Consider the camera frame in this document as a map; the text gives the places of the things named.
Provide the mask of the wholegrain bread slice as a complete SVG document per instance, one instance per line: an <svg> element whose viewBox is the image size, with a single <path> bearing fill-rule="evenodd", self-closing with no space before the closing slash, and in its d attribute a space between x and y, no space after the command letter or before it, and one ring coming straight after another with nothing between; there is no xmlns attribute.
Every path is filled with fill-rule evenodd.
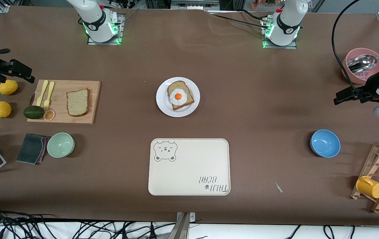
<svg viewBox="0 0 379 239"><path fill-rule="evenodd" d="M90 109L90 90L88 88L66 93L67 113L72 117L86 115Z"/></svg>

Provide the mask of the round white plate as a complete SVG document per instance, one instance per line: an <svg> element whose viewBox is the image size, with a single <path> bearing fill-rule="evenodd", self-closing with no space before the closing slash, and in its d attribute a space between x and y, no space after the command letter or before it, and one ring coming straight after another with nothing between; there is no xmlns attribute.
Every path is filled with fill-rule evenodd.
<svg viewBox="0 0 379 239"><path fill-rule="evenodd" d="M176 81L184 81L186 83L192 96L194 97L194 103L174 111L172 104L169 101L167 88ZM196 110L198 104L200 103L200 91L198 86L191 80L184 77L173 77L166 80L161 84L161 86L159 86L156 93L156 101L159 109L166 115L169 115L173 118L182 118L193 113Z"/></svg>

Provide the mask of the toasted bread slice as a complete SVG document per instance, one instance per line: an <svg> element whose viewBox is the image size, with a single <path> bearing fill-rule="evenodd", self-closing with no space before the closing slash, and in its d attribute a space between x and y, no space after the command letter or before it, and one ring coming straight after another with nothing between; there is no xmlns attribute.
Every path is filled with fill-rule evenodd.
<svg viewBox="0 0 379 239"><path fill-rule="evenodd" d="M185 92L188 95L188 101L184 105L181 105L181 106L175 106L175 105L172 104L172 107L173 107L174 111L179 110L179 109L181 109L181 108L183 108L185 106L189 106L189 105L195 103L194 97L192 96L192 94L190 92L190 89L188 88L188 86L186 85L186 83L184 81L176 81L176 82L172 83L167 88L168 96L176 88L181 88L181 89L185 90Z"/></svg>

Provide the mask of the toy fried egg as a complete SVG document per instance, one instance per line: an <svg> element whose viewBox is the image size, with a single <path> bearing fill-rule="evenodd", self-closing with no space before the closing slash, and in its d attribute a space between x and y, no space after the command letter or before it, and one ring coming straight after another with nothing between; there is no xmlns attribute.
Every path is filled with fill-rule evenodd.
<svg viewBox="0 0 379 239"><path fill-rule="evenodd" d="M169 94L169 100L173 105L181 106L188 101L188 95L185 90L176 88Z"/></svg>

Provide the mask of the yellow lemon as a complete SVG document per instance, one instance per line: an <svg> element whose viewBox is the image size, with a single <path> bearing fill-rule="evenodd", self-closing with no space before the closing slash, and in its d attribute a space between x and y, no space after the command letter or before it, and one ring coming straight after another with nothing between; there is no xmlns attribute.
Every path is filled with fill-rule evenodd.
<svg viewBox="0 0 379 239"><path fill-rule="evenodd" d="M7 118L11 113L11 105L8 102L0 101L0 118Z"/></svg>
<svg viewBox="0 0 379 239"><path fill-rule="evenodd" d="M11 95L18 89L18 83L15 80L6 80L0 83L0 93L2 95Z"/></svg>

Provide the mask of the silver metal scoop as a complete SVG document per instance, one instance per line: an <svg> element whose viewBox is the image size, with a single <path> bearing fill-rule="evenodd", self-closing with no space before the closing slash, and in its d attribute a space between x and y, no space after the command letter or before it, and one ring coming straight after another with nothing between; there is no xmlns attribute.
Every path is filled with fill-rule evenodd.
<svg viewBox="0 0 379 239"><path fill-rule="evenodd" d="M349 70L353 73L369 71L373 69L379 61L379 56L363 54L347 62Z"/></svg>

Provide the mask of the yellow plastic knife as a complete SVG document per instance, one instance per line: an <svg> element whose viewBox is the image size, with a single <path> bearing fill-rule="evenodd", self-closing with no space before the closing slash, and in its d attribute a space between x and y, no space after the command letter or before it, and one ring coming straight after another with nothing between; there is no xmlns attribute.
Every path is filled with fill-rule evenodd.
<svg viewBox="0 0 379 239"><path fill-rule="evenodd" d="M42 89L41 89L41 93L40 93L39 97L37 98L36 106L39 106L39 107L42 106L42 100L44 98L45 91L47 89L48 84L49 84L49 81L48 80L44 80L43 85L42 85Z"/></svg>

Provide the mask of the yellow plastic fork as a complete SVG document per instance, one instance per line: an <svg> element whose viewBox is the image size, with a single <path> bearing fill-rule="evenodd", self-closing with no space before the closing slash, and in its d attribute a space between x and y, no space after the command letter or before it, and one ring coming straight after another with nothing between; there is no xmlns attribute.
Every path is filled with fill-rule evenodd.
<svg viewBox="0 0 379 239"><path fill-rule="evenodd" d="M55 82L51 81L49 83L47 99L44 101L44 109L45 109L45 111L49 110L49 108L50 108L50 100L51 100L51 96L52 96L52 93L53 93L54 86L55 86Z"/></svg>

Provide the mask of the pink bowl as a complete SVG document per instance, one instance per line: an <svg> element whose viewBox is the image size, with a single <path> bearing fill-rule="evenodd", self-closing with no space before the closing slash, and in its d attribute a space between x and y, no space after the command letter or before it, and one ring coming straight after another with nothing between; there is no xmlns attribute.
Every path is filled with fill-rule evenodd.
<svg viewBox="0 0 379 239"><path fill-rule="evenodd" d="M370 54L373 56L379 56L378 53L376 53L373 50L370 50L368 48L355 48L346 55L345 59L342 61L344 69L347 71L348 76L350 77L350 80L353 84L357 85L364 85L368 79L368 77L373 76L374 74L379 72L379 60L376 64L376 66L368 71L361 71L358 73L353 73L349 70L347 63L351 61L352 59L355 59L357 56L363 55L363 54Z"/></svg>

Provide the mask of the dark green avocado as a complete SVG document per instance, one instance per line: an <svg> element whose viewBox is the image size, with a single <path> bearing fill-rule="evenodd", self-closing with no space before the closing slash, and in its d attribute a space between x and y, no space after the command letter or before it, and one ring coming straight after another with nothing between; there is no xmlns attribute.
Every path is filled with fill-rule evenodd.
<svg viewBox="0 0 379 239"><path fill-rule="evenodd" d="M36 120L43 118L45 109L39 106L28 106L24 109L24 116L28 119Z"/></svg>

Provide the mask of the bamboo cutting board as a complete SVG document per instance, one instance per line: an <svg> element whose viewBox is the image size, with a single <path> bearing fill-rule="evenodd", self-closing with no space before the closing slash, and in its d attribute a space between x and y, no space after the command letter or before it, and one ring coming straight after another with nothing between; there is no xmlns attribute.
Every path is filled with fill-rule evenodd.
<svg viewBox="0 0 379 239"><path fill-rule="evenodd" d="M56 113L55 117L52 120L27 119L27 122L93 124L101 86L99 81L49 80L49 82L55 82L49 108ZM68 115L66 93L85 88L89 89L88 113L81 117Z"/></svg>

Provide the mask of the mint green bowl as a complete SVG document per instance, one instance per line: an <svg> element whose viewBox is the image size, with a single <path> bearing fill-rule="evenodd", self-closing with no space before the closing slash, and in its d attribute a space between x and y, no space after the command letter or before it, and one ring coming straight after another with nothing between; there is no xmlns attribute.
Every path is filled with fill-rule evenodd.
<svg viewBox="0 0 379 239"><path fill-rule="evenodd" d="M66 157L74 151L74 148L73 137L65 132L53 135L47 142L47 152L53 158Z"/></svg>

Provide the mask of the yellow plastic cup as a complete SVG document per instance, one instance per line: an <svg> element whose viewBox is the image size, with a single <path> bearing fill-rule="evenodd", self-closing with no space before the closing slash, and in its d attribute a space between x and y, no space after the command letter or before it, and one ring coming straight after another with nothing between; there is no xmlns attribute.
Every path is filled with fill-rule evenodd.
<svg viewBox="0 0 379 239"><path fill-rule="evenodd" d="M355 184L355 188L358 192L369 197L374 199L379 198L379 182L372 180L367 176L360 177Z"/></svg>

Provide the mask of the cream bear print tray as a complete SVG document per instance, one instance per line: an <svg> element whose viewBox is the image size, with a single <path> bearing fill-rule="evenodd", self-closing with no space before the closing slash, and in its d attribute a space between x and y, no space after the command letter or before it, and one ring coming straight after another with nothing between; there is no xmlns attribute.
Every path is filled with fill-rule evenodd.
<svg viewBox="0 0 379 239"><path fill-rule="evenodd" d="M156 138L150 145L153 196L225 196L231 190L229 144L223 138Z"/></svg>

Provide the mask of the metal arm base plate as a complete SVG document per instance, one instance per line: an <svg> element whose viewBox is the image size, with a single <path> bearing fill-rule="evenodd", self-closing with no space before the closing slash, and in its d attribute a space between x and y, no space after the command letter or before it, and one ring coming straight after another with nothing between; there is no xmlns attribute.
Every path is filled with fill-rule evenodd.
<svg viewBox="0 0 379 239"><path fill-rule="evenodd" d="M88 35L89 45L121 45L125 15L116 12L106 12L105 21L96 28L93 24L83 23Z"/></svg>
<svg viewBox="0 0 379 239"><path fill-rule="evenodd" d="M262 18L260 20L263 37L263 48L275 49L296 49L296 38L300 26L294 28L281 29L279 25L275 25L274 19Z"/></svg>

